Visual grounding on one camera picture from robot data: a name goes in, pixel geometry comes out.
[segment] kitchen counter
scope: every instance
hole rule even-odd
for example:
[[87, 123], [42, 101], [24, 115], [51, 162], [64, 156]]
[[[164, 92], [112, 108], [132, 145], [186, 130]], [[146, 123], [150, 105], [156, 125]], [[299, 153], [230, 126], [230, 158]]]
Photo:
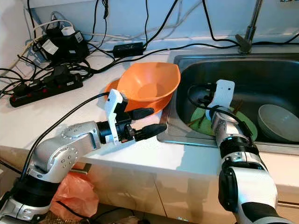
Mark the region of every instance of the kitchen counter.
[[[103, 92], [106, 85], [118, 79], [133, 63], [173, 62], [176, 55], [182, 54], [227, 54], [236, 53], [237, 49], [195, 48], [162, 52], [132, 63], [122, 63], [106, 72], [95, 74], [79, 88], [61, 95], [43, 99], [18, 108], [13, 108], [8, 97], [0, 99], [0, 155], [7, 159], [11, 149], [29, 150], [38, 136], [51, 124], [61, 118], [70, 109], [84, 100]], [[299, 47], [255, 47], [253, 53], [298, 53]], [[111, 60], [101, 53], [88, 57], [88, 62], [95, 69], [101, 68]], [[106, 120], [104, 98], [92, 101], [76, 111], [67, 120], [52, 131], [47, 138], [61, 132], [68, 125], [89, 120]], [[161, 112], [136, 121], [132, 127], [141, 128], [152, 123], [159, 123]], [[299, 156], [261, 153], [275, 183], [287, 188], [292, 193], [299, 192], [298, 164]], [[148, 172], [184, 172], [190, 175], [217, 175], [220, 170], [220, 153], [217, 148], [195, 147], [162, 143], [156, 137], [140, 142], [127, 142], [102, 145], [101, 149], [90, 152], [80, 159], [92, 164], [106, 164], [121, 168], [134, 168]]]

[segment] orange bowl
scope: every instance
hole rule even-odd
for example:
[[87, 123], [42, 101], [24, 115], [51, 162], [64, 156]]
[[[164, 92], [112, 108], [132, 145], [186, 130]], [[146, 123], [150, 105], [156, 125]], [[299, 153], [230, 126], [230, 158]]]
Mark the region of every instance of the orange bowl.
[[130, 100], [153, 102], [171, 95], [178, 87], [180, 78], [176, 64], [135, 63], [123, 73], [117, 90]]
[[[119, 83], [119, 79], [111, 82], [110, 84], [107, 85], [106, 89], [104, 92], [109, 92], [111, 89], [117, 89]], [[168, 103], [170, 102], [172, 97], [172, 94], [157, 100], [157, 101], [152, 101], [152, 102], [139, 102], [139, 101], [135, 101], [135, 100], [131, 100], [128, 98], [128, 105], [126, 107], [125, 111], [131, 111], [134, 109], [138, 109], [138, 108], [154, 108], [154, 114], [160, 112], [162, 109], [164, 109]]]

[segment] stainless steel sink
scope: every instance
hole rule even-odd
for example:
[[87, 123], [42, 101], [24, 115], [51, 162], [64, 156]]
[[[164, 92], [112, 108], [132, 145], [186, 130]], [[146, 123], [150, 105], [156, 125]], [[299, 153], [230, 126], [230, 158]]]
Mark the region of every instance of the stainless steel sink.
[[299, 54], [177, 56], [174, 63], [182, 77], [171, 102], [163, 110], [161, 123], [167, 122], [168, 128], [158, 135], [160, 141], [216, 147], [214, 137], [186, 125], [196, 109], [187, 98], [187, 90], [193, 84], [227, 79], [235, 82], [232, 106], [243, 100], [240, 111], [258, 128], [259, 150], [299, 155], [299, 144], [268, 139], [257, 124], [258, 108], [264, 104], [281, 106], [299, 117]]

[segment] orange plastic bag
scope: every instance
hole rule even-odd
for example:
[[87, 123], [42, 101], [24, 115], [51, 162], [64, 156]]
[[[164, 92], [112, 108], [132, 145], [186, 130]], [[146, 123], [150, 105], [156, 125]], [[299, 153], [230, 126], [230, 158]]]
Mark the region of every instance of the orange plastic bag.
[[86, 217], [94, 215], [99, 204], [99, 198], [94, 193], [93, 185], [88, 177], [78, 173], [69, 173], [64, 178], [52, 199], [50, 210], [64, 220], [78, 221], [82, 219], [56, 201], [61, 201], [74, 212]]

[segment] black power adapter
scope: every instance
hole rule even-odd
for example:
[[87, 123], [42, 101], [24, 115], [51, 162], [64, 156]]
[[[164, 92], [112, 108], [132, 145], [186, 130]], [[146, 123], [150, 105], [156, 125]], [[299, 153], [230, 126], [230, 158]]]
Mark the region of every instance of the black power adapter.
[[114, 57], [138, 56], [143, 55], [143, 52], [142, 42], [115, 45], [112, 51]]

